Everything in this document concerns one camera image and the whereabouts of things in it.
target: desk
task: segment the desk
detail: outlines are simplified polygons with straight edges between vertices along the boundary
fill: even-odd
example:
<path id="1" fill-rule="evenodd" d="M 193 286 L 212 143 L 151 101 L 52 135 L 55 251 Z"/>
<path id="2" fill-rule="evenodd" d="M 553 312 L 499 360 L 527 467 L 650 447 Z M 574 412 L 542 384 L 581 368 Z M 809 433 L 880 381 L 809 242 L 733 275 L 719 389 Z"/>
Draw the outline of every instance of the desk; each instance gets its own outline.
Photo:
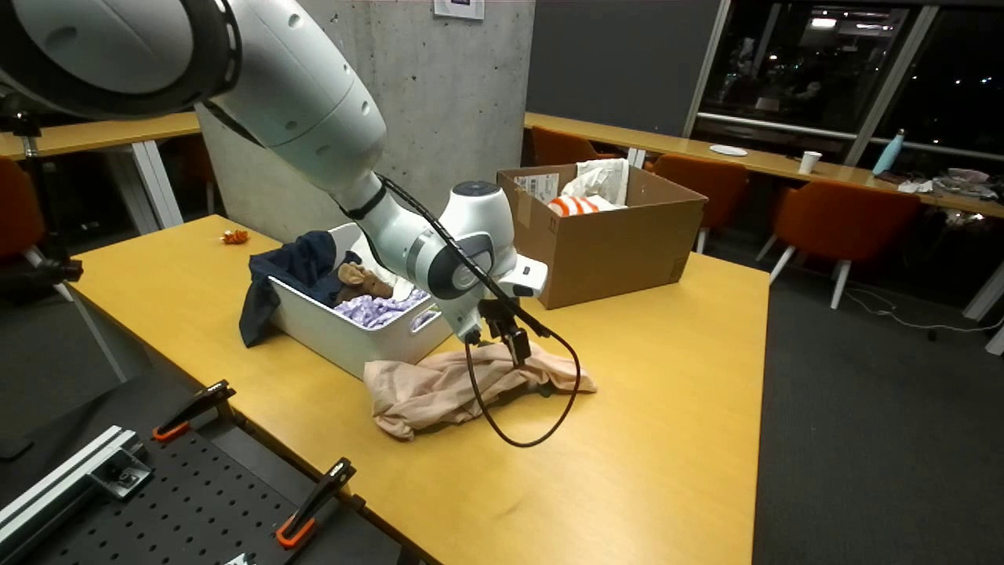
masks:
<path id="1" fill-rule="evenodd" d="M 809 177 L 798 173 L 799 159 L 769 151 L 745 151 L 745 155 L 719 155 L 711 151 L 711 142 L 696 139 L 675 139 L 657 133 L 639 133 L 639 128 L 620 128 L 605 122 L 582 122 L 582 119 L 565 119 L 565 115 L 547 115 L 547 113 L 527 113 L 527 128 L 548 128 L 561 135 L 576 135 L 603 143 L 620 143 L 620 148 L 639 148 L 651 155 L 670 155 L 686 159 L 723 159 L 740 162 L 750 173 L 789 178 L 789 183 L 833 183 L 849 188 L 875 188 L 875 193 L 897 193 L 895 183 L 875 178 L 869 170 L 840 167 L 840 162 L 814 162 Z M 982 212 L 1004 219 L 1004 203 L 997 200 L 980 200 L 980 199 L 960 199 L 960 194 L 920 194 L 923 203 L 941 207 L 941 209 L 963 209 L 963 212 Z"/>
<path id="2" fill-rule="evenodd" d="M 251 231 L 251 244 L 228 247 L 222 227 L 208 217 L 87 251 L 76 289 L 193 381 L 228 381 L 231 405 L 314 470 L 349 455 L 350 491 L 436 558 L 754 558 L 765 273 L 692 253 L 677 286 L 561 312 L 529 302 L 576 346 L 598 394 L 529 453 L 484 420 L 395 443 L 370 420 L 367 389 L 305 346 L 242 346 L 248 253 L 277 242 Z M 533 436 L 561 401 L 527 394 L 499 420 Z"/>
<path id="3" fill-rule="evenodd" d="M 59 158 L 80 151 L 107 151 L 116 188 L 142 231 L 182 222 L 182 209 L 170 188 L 155 142 L 196 135 L 193 113 L 170 113 L 155 119 L 72 122 L 41 128 L 34 148 L 0 133 L 0 158 Z"/>

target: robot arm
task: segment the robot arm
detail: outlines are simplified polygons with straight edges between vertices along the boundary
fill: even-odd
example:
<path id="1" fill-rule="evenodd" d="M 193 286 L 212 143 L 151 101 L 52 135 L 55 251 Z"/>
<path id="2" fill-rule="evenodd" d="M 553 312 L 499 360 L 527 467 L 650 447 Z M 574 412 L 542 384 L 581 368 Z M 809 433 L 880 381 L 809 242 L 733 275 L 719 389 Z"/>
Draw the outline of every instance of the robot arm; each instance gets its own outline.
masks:
<path id="1" fill-rule="evenodd" d="M 436 296 L 462 340 L 476 337 L 476 306 L 491 296 L 370 170 L 387 122 L 295 0 L 0 0 L 0 73 L 76 115 L 155 115 L 192 103 L 225 113 L 331 194 L 381 266 Z M 542 286 L 547 266 L 511 247 L 496 184 L 458 184 L 440 222 L 506 293 Z"/>

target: black cable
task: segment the black cable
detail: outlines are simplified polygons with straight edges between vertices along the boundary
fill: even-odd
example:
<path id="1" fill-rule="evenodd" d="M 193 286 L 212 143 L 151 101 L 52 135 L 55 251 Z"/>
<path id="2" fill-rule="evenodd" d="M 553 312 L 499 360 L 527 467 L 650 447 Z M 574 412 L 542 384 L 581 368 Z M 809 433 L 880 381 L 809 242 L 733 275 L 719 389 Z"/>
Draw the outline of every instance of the black cable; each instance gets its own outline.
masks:
<path id="1" fill-rule="evenodd" d="M 489 428 L 496 431 L 496 436 L 503 436 L 509 447 L 518 447 L 518 450 L 533 450 L 533 447 L 547 443 L 547 438 L 555 436 L 555 431 L 565 425 L 565 419 L 571 413 L 574 399 L 576 399 L 576 392 L 581 392 L 582 371 L 581 371 L 576 352 L 571 349 L 569 340 L 561 340 L 555 331 L 548 331 L 548 325 L 538 322 L 533 315 L 527 315 L 513 298 L 509 298 L 509 296 L 496 286 L 496 278 L 489 278 L 489 275 L 463 253 L 463 247 L 462 247 L 462 244 L 452 240 L 452 231 L 428 212 L 425 203 L 419 203 L 411 193 L 405 193 L 405 188 L 395 184 L 391 178 L 387 178 L 387 177 L 379 177 L 379 178 L 381 178 L 381 184 L 387 184 L 395 199 L 402 199 L 413 212 L 419 212 L 419 217 L 440 231 L 440 240 L 462 257 L 462 263 L 476 275 L 476 284 L 487 286 L 487 289 L 496 296 L 496 302 L 503 302 L 513 318 L 521 318 L 536 337 L 558 340 L 558 342 L 565 346 L 565 352 L 571 355 L 571 360 L 574 360 L 574 387 L 571 387 L 571 392 L 569 392 L 569 401 L 565 401 L 558 420 L 555 420 L 547 433 L 538 433 L 536 438 L 511 438 L 511 436 L 499 428 L 499 420 L 489 413 L 489 409 L 484 405 L 484 394 L 481 394 L 481 387 L 476 387 L 476 377 L 474 377 L 470 342 L 462 340 L 462 342 L 463 342 L 463 355 L 467 355 L 467 377 L 470 377 L 474 401 L 476 401 L 481 413 L 489 420 Z"/>

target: black clamp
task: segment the black clamp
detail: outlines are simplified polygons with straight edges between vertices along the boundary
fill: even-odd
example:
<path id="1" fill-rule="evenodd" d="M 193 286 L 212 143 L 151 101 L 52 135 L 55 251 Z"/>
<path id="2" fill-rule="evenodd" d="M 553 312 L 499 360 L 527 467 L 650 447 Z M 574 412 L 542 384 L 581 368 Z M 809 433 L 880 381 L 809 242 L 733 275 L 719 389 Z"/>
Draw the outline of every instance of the black clamp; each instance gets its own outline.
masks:
<path id="1" fill-rule="evenodd" d="M 236 389 L 228 389 L 225 381 L 216 381 L 216 384 L 204 387 L 172 419 L 165 419 L 159 428 L 153 428 L 151 436 L 155 443 L 170 443 L 170 438 L 182 436 L 189 431 L 192 419 L 204 413 L 208 409 L 225 405 L 228 394 L 236 394 Z"/>
<path id="2" fill-rule="evenodd" d="M 316 511 L 319 506 L 335 497 L 349 479 L 355 467 L 349 458 L 337 458 L 327 478 L 316 484 L 316 491 L 295 507 L 278 526 L 277 526 L 277 544 L 282 548 L 298 548 L 314 530 L 316 530 Z"/>

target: brown box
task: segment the brown box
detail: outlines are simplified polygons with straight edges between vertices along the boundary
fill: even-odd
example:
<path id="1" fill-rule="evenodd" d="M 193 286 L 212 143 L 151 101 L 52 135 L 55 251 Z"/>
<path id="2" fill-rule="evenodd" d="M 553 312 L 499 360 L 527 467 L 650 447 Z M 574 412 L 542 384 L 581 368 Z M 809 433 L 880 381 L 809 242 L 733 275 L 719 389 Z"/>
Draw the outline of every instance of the brown box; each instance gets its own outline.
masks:
<path id="1" fill-rule="evenodd" d="M 707 199 L 647 170 L 627 177 L 627 209 L 555 217 L 524 184 L 565 184 L 576 173 L 569 167 L 503 170 L 499 184 L 511 203 L 513 247 L 548 263 L 538 302 L 547 307 L 593 302 L 677 284 Z"/>

